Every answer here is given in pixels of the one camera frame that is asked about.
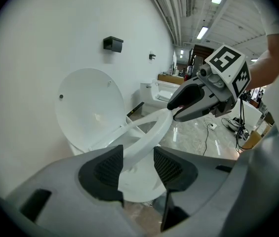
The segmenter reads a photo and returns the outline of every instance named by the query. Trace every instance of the marble floor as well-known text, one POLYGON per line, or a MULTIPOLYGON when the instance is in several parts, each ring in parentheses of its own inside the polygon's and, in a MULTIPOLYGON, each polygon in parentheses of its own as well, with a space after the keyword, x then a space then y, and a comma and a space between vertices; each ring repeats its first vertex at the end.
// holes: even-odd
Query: marble floor
MULTIPOLYGON (((132 121, 140 118, 142 118, 141 108, 130 116, 132 121)), ((159 144, 191 154, 203 155, 206 148, 206 126, 213 123, 217 127, 208 131, 205 156, 236 160, 239 154, 235 150, 236 138, 233 136, 234 132, 222 124, 221 118, 215 118, 212 114, 187 122, 173 120, 170 129, 159 144)), ((147 133, 153 125, 154 122, 140 125, 139 128, 147 133)), ((148 207, 145 204, 125 201, 124 209, 129 217, 146 231, 147 236, 155 236, 160 233, 162 215, 153 207, 148 207)))
MULTIPOLYGON (((130 116, 131 120, 142 118, 141 109, 137 110, 130 116)), ((223 124, 227 125, 227 121, 216 118, 212 114, 190 120, 187 122, 172 121, 171 127, 159 142, 161 146, 182 150, 191 154, 203 155, 205 150, 205 140, 207 136, 208 124, 216 124, 214 130, 208 130, 207 149, 205 156, 237 159, 239 154, 235 150, 236 138, 233 132, 227 129, 223 124)), ((154 124, 148 123, 139 126, 144 132, 149 131, 154 124)))

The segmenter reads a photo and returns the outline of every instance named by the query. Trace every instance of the toilet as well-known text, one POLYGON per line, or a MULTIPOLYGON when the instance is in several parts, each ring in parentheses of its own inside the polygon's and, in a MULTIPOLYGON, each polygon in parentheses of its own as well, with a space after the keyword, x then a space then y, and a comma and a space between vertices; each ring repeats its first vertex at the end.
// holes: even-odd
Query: toilet
POLYGON ((153 148, 172 123, 171 111, 159 109, 132 122, 112 78, 97 69, 81 69, 61 82, 55 112, 74 155, 123 145, 118 190, 126 201, 146 202, 165 192, 154 168, 153 148), (149 122, 155 125, 147 133, 138 128, 149 122))
POLYGON ((141 101, 144 102, 141 115, 146 116, 166 108, 171 96, 179 87, 180 85, 155 79, 140 83, 141 101))
POLYGON ((153 79, 153 81, 157 81, 159 91, 165 90, 174 93, 180 87, 180 85, 178 84, 167 82, 167 81, 160 81, 155 79, 153 79))

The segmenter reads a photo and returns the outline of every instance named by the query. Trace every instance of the cable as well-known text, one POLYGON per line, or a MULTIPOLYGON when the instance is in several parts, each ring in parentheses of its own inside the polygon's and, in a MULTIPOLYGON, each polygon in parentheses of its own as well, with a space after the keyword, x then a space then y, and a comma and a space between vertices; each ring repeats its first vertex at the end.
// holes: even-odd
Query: cable
POLYGON ((205 155, 205 152, 206 152, 206 150, 207 150, 207 138, 208 138, 208 134, 209 134, 209 131, 208 131, 208 126, 209 126, 209 125, 212 125, 212 124, 208 124, 208 125, 207 125, 207 137, 206 137, 206 139, 205 139, 205 150, 204 150, 203 156, 205 155))
POLYGON ((243 108, 243 102, 242 102, 242 96, 240 97, 240 117, 239 117, 239 128, 238 128, 238 132, 236 134, 236 151, 238 152, 238 154, 240 154, 240 152, 237 149, 237 146, 241 149, 241 150, 248 150, 248 149, 252 149, 251 148, 243 148, 239 145, 238 139, 239 139, 239 135, 242 133, 243 134, 243 130, 245 129, 244 127, 244 108, 243 108))
POLYGON ((207 126, 208 126, 208 123, 207 123, 206 121, 211 121, 211 122, 213 122, 214 120, 213 120, 211 117, 206 117, 206 118, 204 119, 204 126, 205 126, 205 128, 207 128, 207 126))
POLYGON ((220 121, 221 121, 221 123, 223 124, 223 126, 224 126, 224 127, 226 127, 227 129, 229 129, 229 127, 228 127, 228 126, 225 126, 225 125, 224 125, 224 123, 223 123, 223 119, 227 120, 227 122, 228 122, 228 123, 230 123, 229 119, 228 119, 228 118, 222 118, 222 119, 220 120, 220 121))

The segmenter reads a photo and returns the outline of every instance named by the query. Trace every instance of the power strip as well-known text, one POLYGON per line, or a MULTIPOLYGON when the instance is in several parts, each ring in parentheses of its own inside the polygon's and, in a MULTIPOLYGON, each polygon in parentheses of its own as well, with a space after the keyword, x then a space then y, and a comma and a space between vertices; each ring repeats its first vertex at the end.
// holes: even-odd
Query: power strip
POLYGON ((211 124, 208 126, 209 129, 214 130, 217 127, 217 124, 211 124))

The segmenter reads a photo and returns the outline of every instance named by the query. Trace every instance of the person's arm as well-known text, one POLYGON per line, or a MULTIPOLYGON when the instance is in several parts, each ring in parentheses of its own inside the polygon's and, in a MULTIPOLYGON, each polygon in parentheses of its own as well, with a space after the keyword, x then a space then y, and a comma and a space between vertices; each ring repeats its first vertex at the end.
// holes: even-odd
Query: person's arm
POLYGON ((251 81, 247 90, 266 86, 279 75, 279 34, 267 35, 268 50, 249 69, 251 81))

